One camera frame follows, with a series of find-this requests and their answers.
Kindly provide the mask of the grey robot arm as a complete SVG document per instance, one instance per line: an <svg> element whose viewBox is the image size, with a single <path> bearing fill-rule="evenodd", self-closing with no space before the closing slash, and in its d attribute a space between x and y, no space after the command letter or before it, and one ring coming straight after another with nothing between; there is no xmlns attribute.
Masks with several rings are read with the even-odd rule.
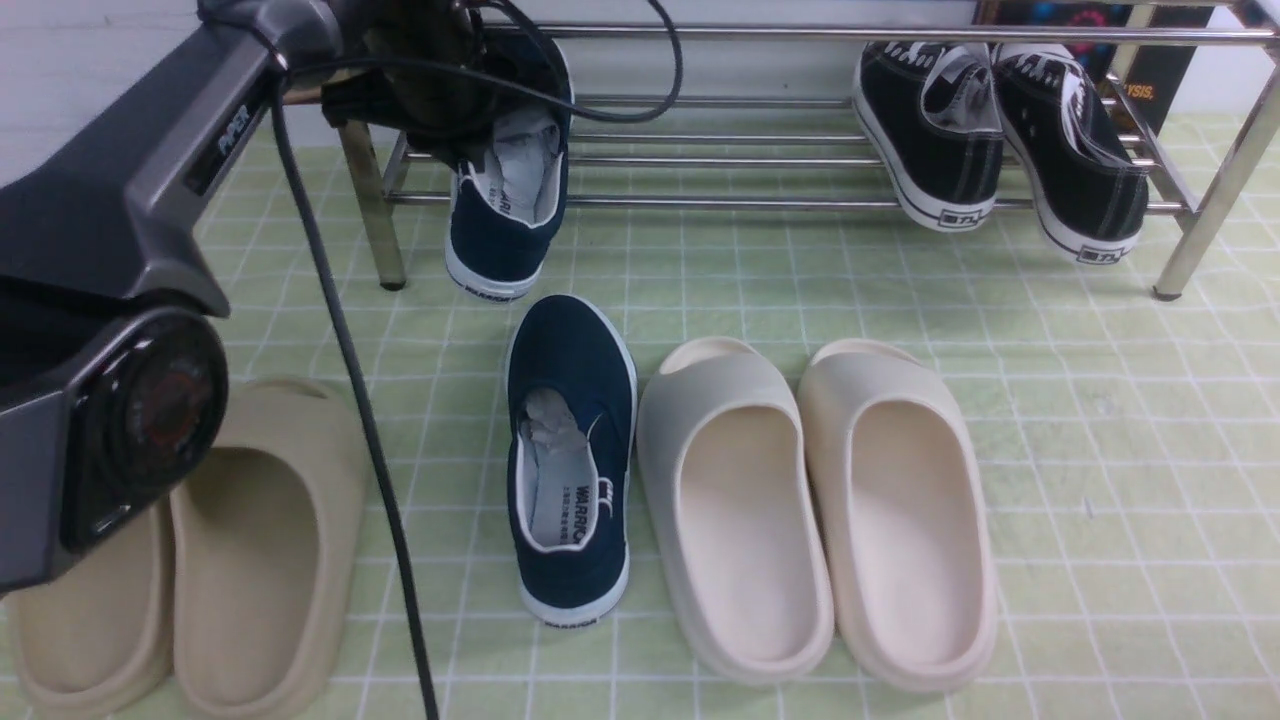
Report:
<svg viewBox="0 0 1280 720"><path fill-rule="evenodd" d="M3 592L56 580L205 459L228 299L195 227L262 114L355 70L340 118L468 142L517 87L466 1L202 1L198 28L3 188Z"/></svg>

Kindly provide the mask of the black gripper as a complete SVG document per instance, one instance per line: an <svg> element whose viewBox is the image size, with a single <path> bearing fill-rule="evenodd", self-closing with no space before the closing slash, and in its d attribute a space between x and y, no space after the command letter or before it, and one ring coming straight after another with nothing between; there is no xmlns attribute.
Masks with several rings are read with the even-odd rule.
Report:
<svg viewBox="0 0 1280 720"><path fill-rule="evenodd" d="M511 32L485 28L484 8L508 1L392 1L364 36L365 60L394 67L348 68L321 88L323 115L340 128L362 122L406 133L410 147L448 167L481 167L497 122L518 108L516 92L465 77L493 76L545 91L547 53L531 20L516 12Z"/></svg>

